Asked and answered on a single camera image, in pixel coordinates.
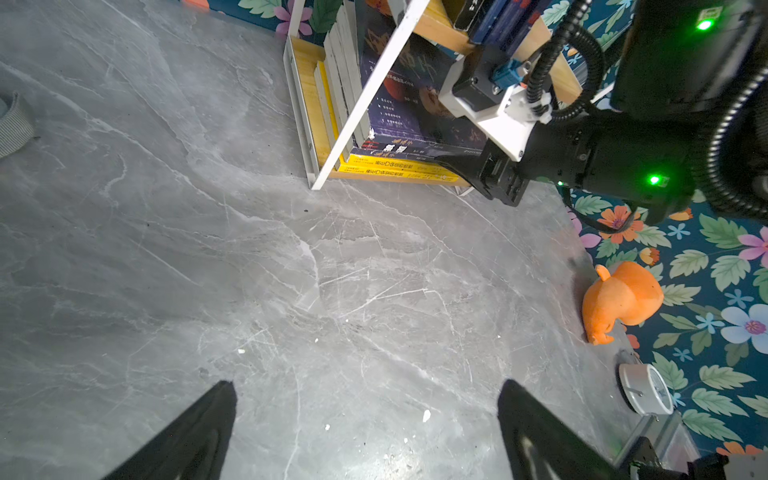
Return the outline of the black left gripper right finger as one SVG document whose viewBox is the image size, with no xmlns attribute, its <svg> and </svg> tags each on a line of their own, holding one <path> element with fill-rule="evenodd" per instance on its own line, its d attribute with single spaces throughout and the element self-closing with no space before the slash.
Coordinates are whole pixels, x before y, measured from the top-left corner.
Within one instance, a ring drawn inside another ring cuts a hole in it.
<svg viewBox="0 0 768 480">
<path fill-rule="evenodd" d="M 520 383 L 504 382 L 498 421 L 514 479 L 627 479 Z"/>
</svg>

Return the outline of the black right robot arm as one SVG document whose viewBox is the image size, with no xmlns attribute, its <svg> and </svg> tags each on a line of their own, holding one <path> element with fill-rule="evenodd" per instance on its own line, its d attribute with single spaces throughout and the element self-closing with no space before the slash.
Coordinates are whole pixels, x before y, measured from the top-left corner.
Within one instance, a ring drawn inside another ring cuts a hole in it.
<svg viewBox="0 0 768 480">
<path fill-rule="evenodd" d="M 478 154 L 436 163 L 487 199 L 517 206 L 551 181 L 645 209 L 656 224 L 701 192 L 722 214 L 767 219 L 767 5 L 640 1 L 608 47 L 570 4 L 551 38 L 517 61 L 483 46 L 440 93 L 481 128 Z"/>
</svg>

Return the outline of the yellow book under shelf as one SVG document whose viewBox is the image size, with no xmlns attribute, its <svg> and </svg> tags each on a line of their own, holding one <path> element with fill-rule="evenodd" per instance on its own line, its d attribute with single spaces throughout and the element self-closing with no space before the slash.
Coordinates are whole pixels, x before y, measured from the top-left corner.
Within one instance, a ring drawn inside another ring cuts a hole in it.
<svg viewBox="0 0 768 480">
<path fill-rule="evenodd" d="M 319 61 L 315 67 L 319 105 L 323 115 L 323 130 L 328 146 L 337 140 L 338 124 L 332 103 L 330 84 L 325 64 Z M 383 182 L 418 183 L 467 187 L 468 183 L 455 173 L 435 164 L 415 160 L 399 160 L 370 155 L 349 154 L 341 156 L 330 174 L 331 178 L 360 179 Z"/>
</svg>

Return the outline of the wooden white bookshelf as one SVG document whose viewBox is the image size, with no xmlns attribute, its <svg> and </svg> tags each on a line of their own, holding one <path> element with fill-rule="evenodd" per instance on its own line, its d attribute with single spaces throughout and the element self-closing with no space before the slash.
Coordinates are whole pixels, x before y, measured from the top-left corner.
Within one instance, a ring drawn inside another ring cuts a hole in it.
<svg viewBox="0 0 768 480">
<path fill-rule="evenodd" d="M 442 1 L 416 1 L 426 5 L 413 34 L 436 41 L 450 50 L 464 54 L 474 48 L 466 33 L 456 30 L 451 25 Z M 527 38 L 521 45 L 521 53 L 531 54 L 549 40 L 551 33 L 543 20 L 537 20 Z M 450 185 L 465 187 L 468 184 L 456 177 L 455 181 L 443 176 L 411 170 L 383 170 L 387 175 L 371 175 L 360 172 L 339 172 L 331 167 L 324 169 L 324 163 L 336 143 L 333 128 L 337 127 L 336 117 L 330 96 L 330 85 L 325 72 L 318 64 L 325 60 L 325 50 L 313 43 L 301 40 L 298 36 L 288 36 L 283 60 L 286 76 L 289 80 L 297 130 L 300 135 L 302 157 L 309 187 L 320 190 L 329 179 L 365 180 L 375 182 L 396 182 L 424 185 Z M 571 70 L 565 56 L 560 54 L 550 72 L 558 99 L 571 103 L 581 93 L 582 87 Z"/>
</svg>

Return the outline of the dark portrait book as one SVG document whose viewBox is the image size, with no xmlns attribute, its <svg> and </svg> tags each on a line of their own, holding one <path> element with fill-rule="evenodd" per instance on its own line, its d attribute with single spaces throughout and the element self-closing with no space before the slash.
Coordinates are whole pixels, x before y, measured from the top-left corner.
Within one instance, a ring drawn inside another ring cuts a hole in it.
<svg viewBox="0 0 768 480">
<path fill-rule="evenodd" d="M 356 35 L 359 48 L 378 62 L 395 30 L 383 3 L 348 1 L 341 13 L 338 24 Z M 453 64 L 438 47 L 411 36 L 367 107 L 375 139 L 362 147 L 426 156 L 480 152 L 486 136 L 468 119 L 454 117 L 439 101 L 439 90 Z"/>
<path fill-rule="evenodd" d="M 370 59 L 369 51 L 359 48 L 356 35 L 351 35 L 338 26 L 326 35 L 324 48 L 325 71 L 330 84 L 338 130 L 341 130 L 348 121 L 364 84 L 370 78 L 377 59 L 376 56 Z M 348 170 L 354 164 L 355 156 L 366 154 L 362 145 L 371 145 L 374 139 L 372 114 L 367 111 L 343 150 L 344 159 L 340 161 L 338 170 Z"/>
</svg>

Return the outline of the black wolf cover book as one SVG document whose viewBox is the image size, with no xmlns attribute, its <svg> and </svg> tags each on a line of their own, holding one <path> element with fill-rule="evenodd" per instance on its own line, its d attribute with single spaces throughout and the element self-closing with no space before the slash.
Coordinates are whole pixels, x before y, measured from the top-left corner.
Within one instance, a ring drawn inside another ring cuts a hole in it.
<svg viewBox="0 0 768 480">
<path fill-rule="evenodd" d="M 361 37 L 342 18 L 326 37 L 325 69 L 338 85 L 337 107 L 344 124 L 379 59 L 391 28 L 384 23 Z M 429 42 L 406 44 L 354 129 L 349 149 L 404 158 L 477 153 L 485 135 L 469 120 L 457 118 L 439 100 L 452 59 Z"/>
</svg>

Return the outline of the orange gourd toy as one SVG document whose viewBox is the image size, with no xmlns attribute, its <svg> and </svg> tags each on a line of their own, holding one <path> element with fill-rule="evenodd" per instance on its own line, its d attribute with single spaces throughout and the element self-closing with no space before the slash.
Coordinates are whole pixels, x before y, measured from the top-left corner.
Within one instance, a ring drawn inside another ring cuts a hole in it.
<svg viewBox="0 0 768 480">
<path fill-rule="evenodd" d="M 636 326 L 653 316 L 661 307 L 664 293 L 654 275 L 632 262 L 611 267 L 596 265 L 597 280 L 582 300 L 582 320 L 586 339 L 592 345 L 607 345 L 615 323 Z"/>
</svg>

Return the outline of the blue book yellow label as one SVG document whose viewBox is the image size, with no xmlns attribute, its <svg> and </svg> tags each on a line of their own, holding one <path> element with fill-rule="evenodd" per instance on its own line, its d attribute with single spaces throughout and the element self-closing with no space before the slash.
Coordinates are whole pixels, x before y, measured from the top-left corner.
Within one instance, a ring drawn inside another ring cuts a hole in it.
<svg viewBox="0 0 768 480">
<path fill-rule="evenodd" d="M 485 41 L 505 4 L 506 0 L 484 0 L 482 2 L 469 29 L 468 37 L 472 44 L 480 45 Z"/>
</svg>

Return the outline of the black book on shelf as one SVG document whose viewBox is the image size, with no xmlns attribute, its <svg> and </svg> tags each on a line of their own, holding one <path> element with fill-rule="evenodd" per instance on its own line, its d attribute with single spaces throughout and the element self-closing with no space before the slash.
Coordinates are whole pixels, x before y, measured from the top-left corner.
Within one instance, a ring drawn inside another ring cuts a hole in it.
<svg viewBox="0 0 768 480">
<path fill-rule="evenodd" d="M 466 32 L 476 18 L 483 0 L 444 0 L 444 8 L 453 27 Z"/>
</svg>

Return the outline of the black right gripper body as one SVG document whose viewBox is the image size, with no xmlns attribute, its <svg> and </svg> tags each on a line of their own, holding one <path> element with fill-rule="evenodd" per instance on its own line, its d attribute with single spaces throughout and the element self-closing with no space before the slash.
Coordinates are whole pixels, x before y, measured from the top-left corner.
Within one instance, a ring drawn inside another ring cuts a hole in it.
<svg viewBox="0 0 768 480">
<path fill-rule="evenodd" d="M 488 200 L 517 207 L 529 184 L 517 173 L 517 163 L 493 141 L 478 155 L 440 156 L 437 164 L 457 174 Z"/>
</svg>

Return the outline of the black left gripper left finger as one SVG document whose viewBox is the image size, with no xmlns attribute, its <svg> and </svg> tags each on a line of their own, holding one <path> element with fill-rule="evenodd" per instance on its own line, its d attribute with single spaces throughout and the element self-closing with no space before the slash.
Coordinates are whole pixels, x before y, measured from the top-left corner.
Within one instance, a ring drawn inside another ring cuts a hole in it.
<svg viewBox="0 0 768 480">
<path fill-rule="evenodd" d="M 234 383 L 219 381 L 108 479 L 218 479 L 236 418 Z"/>
</svg>

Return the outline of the white alarm clock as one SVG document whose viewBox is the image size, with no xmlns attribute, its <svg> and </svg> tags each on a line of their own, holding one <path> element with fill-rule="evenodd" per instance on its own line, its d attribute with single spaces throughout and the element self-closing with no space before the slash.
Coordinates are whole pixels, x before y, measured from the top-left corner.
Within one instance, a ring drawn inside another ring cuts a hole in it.
<svg viewBox="0 0 768 480">
<path fill-rule="evenodd" d="M 648 364 L 621 364 L 618 376 L 629 405 L 639 415 L 671 415 L 674 401 L 660 372 Z"/>
</svg>

